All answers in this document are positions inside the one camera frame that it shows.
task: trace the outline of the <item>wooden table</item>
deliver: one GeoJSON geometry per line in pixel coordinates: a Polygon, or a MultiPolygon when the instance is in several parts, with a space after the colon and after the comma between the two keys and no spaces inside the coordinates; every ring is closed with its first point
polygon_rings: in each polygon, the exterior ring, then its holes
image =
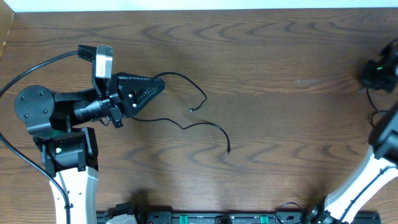
{"type": "MultiPolygon", "coordinates": [[[[366,61],[398,37],[397,9],[83,12],[17,14],[0,63],[4,86],[31,66],[76,50],[114,47],[113,72],[164,77],[166,90],[137,117],[168,117],[184,126],[207,120],[223,127],[182,131],[172,123],[124,119],[94,127],[99,146],[97,210],[133,200],[174,210],[275,210],[307,207],[335,190],[363,160],[372,112],[358,75],[366,61]]],[[[1,99],[1,130],[41,164],[14,112],[29,85],[90,88],[91,64],[68,58],[25,77],[1,99]]],[[[386,109],[397,94],[372,93],[386,109]]],[[[0,146],[2,223],[55,223],[48,180],[0,146]]],[[[397,223],[398,182],[364,209],[397,223]]]]}

